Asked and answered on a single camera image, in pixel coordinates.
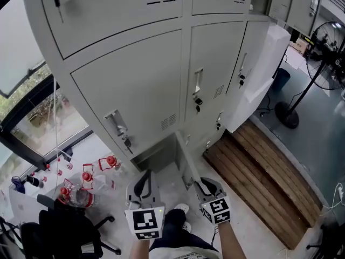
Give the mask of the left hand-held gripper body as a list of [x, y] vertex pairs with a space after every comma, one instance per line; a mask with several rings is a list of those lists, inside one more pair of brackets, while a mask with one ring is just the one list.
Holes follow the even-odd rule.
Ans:
[[125, 217], [135, 238], [143, 241], [162, 237], [165, 203], [151, 205], [127, 201], [126, 204], [128, 209], [125, 210]]

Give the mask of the grey metal locker cabinet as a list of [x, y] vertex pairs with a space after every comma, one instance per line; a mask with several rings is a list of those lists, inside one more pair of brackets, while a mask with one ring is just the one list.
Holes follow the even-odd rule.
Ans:
[[268, 0], [60, 3], [64, 23], [54, 0], [24, 0], [35, 40], [73, 106], [126, 162], [176, 131], [189, 149], [211, 146], [249, 85], [269, 26], [288, 26], [267, 15]]

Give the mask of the person's left forearm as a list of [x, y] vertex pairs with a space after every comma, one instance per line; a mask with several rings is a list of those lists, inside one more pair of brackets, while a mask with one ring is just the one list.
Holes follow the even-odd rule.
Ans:
[[135, 240], [132, 244], [129, 259], [153, 259], [150, 248], [153, 242], [150, 240]]

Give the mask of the person's right forearm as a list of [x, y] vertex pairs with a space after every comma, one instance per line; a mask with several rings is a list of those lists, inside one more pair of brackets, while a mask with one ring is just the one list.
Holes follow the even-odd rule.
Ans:
[[247, 259], [230, 222], [218, 225], [223, 259]]

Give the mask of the person's dark trousers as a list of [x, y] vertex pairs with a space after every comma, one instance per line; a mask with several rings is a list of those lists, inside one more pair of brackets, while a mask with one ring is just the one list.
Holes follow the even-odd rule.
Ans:
[[151, 245], [149, 251], [157, 248], [197, 247], [217, 251], [200, 237], [183, 229], [187, 218], [181, 209], [173, 209], [165, 215], [163, 234]]

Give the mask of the large clear water jug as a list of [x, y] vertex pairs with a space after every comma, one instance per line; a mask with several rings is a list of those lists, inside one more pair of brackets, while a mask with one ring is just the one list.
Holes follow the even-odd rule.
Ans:
[[98, 168], [102, 174], [115, 174], [121, 168], [121, 162], [115, 155], [109, 155], [98, 160]]
[[84, 190], [93, 189], [93, 176], [94, 176], [94, 165], [92, 163], [85, 163], [82, 166], [82, 175], [81, 175], [81, 186]]

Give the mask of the person's white shirt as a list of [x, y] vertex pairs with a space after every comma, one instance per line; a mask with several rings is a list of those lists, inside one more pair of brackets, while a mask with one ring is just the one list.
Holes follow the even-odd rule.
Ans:
[[199, 247], [155, 248], [149, 259], [223, 259], [221, 253]]

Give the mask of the black flask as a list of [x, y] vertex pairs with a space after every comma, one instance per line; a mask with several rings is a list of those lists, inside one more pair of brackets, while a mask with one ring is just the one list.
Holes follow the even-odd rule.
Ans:
[[34, 176], [27, 175], [25, 180], [26, 180], [26, 182], [28, 182], [29, 184], [31, 184], [35, 187], [38, 187], [38, 188], [44, 187], [44, 183], [42, 182], [42, 180], [39, 180], [38, 178], [35, 178]]

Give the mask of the black standing fan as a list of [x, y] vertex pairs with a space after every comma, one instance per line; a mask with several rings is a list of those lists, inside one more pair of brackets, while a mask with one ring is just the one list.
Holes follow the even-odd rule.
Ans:
[[296, 102], [278, 102], [274, 108], [279, 121], [290, 129], [299, 125], [295, 110], [313, 85], [322, 90], [345, 89], [345, 25], [325, 22], [307, 38], [305, 52], [307, 74], [310, 82], [296, 94]]

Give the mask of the white side table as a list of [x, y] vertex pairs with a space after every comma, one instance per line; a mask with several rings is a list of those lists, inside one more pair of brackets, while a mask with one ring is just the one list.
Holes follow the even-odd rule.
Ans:
[[8, 192], [9, 208], [6, 210], [5, 220], [12, 224], [38, 223], [40, 211], [47, 209], [37, 201], [39, 194], [52, 197], [54, 189], [27, 186], [25, 194], [22, 194], [10, 188]]

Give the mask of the blue bag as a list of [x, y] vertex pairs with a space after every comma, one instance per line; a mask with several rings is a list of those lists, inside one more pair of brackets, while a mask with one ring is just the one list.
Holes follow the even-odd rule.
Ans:
[[19, 193], [22, 193], [22, 194], [25, 194], [25, 187], [24, 187], [23, 182], [20, 180], [20, 177], [13, 176], [11, 178], [11, 182], [14, 185], [14, 190], [15, 191], [17, 191]]

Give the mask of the black mesh office chair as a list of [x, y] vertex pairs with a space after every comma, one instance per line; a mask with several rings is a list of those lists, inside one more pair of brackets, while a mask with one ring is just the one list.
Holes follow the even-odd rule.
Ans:
[[339, 225], [335, 217], [325, 217], [320, 232], [320, 243], [306, 247], [316, 250], [312, 259], [345, 259], [345, 223]]

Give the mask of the tall white foam board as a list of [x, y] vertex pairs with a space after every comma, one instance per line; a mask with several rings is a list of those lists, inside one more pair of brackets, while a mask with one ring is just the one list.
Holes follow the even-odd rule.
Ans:
[[284, 28], [274, 24], [268, 28], [264, 46], [251, 72], [245, 98], [249, 105], [258, 107], [273, 83], [276, 70], [289, 45], [291, 35]]

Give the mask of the white floor sheet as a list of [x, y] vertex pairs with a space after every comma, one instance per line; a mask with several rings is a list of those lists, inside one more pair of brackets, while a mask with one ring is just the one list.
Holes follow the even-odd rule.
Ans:
[[307, 63], [305, 58], [293, 47], [288, 46], [283, 61], [288, 63], [294, 69], [307, 70]]

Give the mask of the brown cardboard box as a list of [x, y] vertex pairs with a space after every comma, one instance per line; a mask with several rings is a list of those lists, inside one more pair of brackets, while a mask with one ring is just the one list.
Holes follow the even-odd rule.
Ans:
[[305, 56], [308, 53], [309, 42], [304, 39], [298, 38], [294, 42], [290, 41], [289, 45], [302, 56]]

